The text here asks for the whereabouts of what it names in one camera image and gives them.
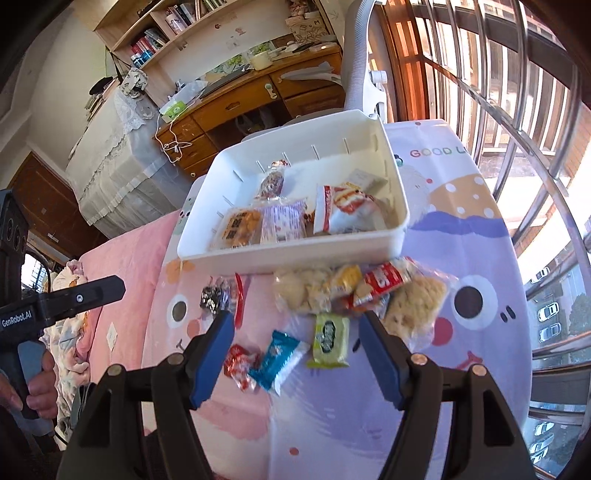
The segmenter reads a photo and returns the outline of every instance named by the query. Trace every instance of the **biscuit package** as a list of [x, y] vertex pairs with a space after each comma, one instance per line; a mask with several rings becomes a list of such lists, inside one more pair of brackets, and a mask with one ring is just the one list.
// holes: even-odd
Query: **biscuit package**
[[349, 319], [334, 313], [316, 316], [316, 332], [309, 368], [348, 367]]
[[314, 233], [372, 232], [385, 230], [386, 223], [371, 195], [348, 186], [318, 185]]
[[213, 238], [212, 250], [238, 248], [259, 242], [262, 213], [256, 209], [231, 208]]

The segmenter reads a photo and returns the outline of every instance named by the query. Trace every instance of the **white plastic basket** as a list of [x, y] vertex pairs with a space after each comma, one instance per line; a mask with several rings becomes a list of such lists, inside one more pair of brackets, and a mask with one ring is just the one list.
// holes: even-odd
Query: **white plastic basket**
[[[250, 205], [268, 165], [287, 159], [282, 195], [316, 205], [317, 185], [339, 185], [356, 168], [388, 182], [375, 197], [388, 199], [398, 219], [395, 228], [306, 238], [280, 244], [210, 251], [222, 219], [233, 207]], [[178, 243], [182, 260], [194, 260], [211, 275], [270, 273], [287, 265], [379, 263], [400, 254], [408, 205], [384, 127], [359, 110], [343, 111], [272, 130], [221, 151], [191, 210]]]

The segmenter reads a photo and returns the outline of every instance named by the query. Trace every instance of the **chair backrest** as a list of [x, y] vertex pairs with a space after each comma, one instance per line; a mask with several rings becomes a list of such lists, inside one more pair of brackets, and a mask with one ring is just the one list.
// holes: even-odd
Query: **chair backrest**
[[345, 16], [345, 45], [341, 65], [341, 83], [346, 92], [345, 110], [363, 108], [364, 83], [371, 83], [368, 67], [368, 30], [371, 12], [383, 0], [354, 0]]

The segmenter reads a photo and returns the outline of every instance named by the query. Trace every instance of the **snack package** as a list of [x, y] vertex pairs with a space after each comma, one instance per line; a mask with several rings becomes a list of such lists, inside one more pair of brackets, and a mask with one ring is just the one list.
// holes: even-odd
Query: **snack package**
[[371, 195], [350, 187], [318, 185], [314, 233], [335, 235], [385, 229], [382, 213]]
[[306, 237], [305, 200], [270, 200], [260, 207], [262, 212], [261, 243], [276, 244]]
[[332, 278], [329, 268], [278, 270], [273, 292], [280, 312], [329, 312], [330, 297], [326, 286]]
[[251, 368], [255, 368], [259, 355], [249, 353], [243, 346], [235, 343], [230, 347], [228, 355], [223, 363], [223, 373], [233, 378], [238, 388], [245, 391], [253, 391], [256, 388], [256, 381], [248, 374]]
[[364, 193], [370, 193], [372, 190], [377, 190], [379, 186], [382, 186], [386, 182], [387, 180], [385, 178], [356, 168], [345, 179], [342, 186], [349, 187], [353, 190], [360, 190]]
[[255, 200], [268, 200], [281, 194], [284, 181], [283, 174], [287, 167], [291, 167], [287, 160], [277, 160], [269, 165], [267, 176], [261, 182]]
[[327, 285], [331, 300], [353, 293], [363, 275], [358, 265], [343, 265], [340, 267]]
[[201, 292], [199, 306], [212, 313], [213, 318], [221, 310], [227, 310], [234, 315], [234, 327], [242, 326], [244, 316], [244, 289], [242, 278], [235, 274], [234, 277], [211, 278], [209, 285]]
[[417, 266], [405, 258], [395, 258], [363, 276], [355, 289], [353, 305], [358, 307], [410, 282]]
[[390, 335], [399, 336], [410, 351], [420, 350], [433, 341], [435, 320], [456, 277], [429, 270], [404, 258], [415, 270], [411, 281], [392, 293], [382, 324]]
[[376, 314], [379, 320], [382, 320], [388, 310], [388, 303], [390, 302], [390, 294], [382, 295], [375, 300], [371, 300], [359, 306], [353, 305], [353, 294], [336, 299], [333, 301], [333, 311], [336, 313], [346, 314], [354, 319], [358, 319], [365, 312], [372, 311]]
[[258, 243], [262, 213], [256, 209], [231, 208], [224, 216], [211, 249], [245, 247]]
[[312, 354], [314, 358], [306, 363], [309, 368], [348, 367], [349, 319], [333, 313], [318, 314]]
[[265, 390], [281, 395], [281, 385], [309, 349], [307, 343], [275, 330], [260, 366], [249, 375]]

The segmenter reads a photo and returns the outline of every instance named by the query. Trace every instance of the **human hand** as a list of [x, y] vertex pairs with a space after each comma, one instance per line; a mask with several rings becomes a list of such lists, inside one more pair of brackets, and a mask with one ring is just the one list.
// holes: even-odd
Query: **human hand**
[[[42, 419], [51, 420], [57, 417], [56, 375], [53, 371], [55, 364], [51, 353], [45, 352], [41, 359], [41, 372], [28, 385], [27, 405]], [[0, 375], [0, 405], [22, 410], [22, 400], [4, 375]]]

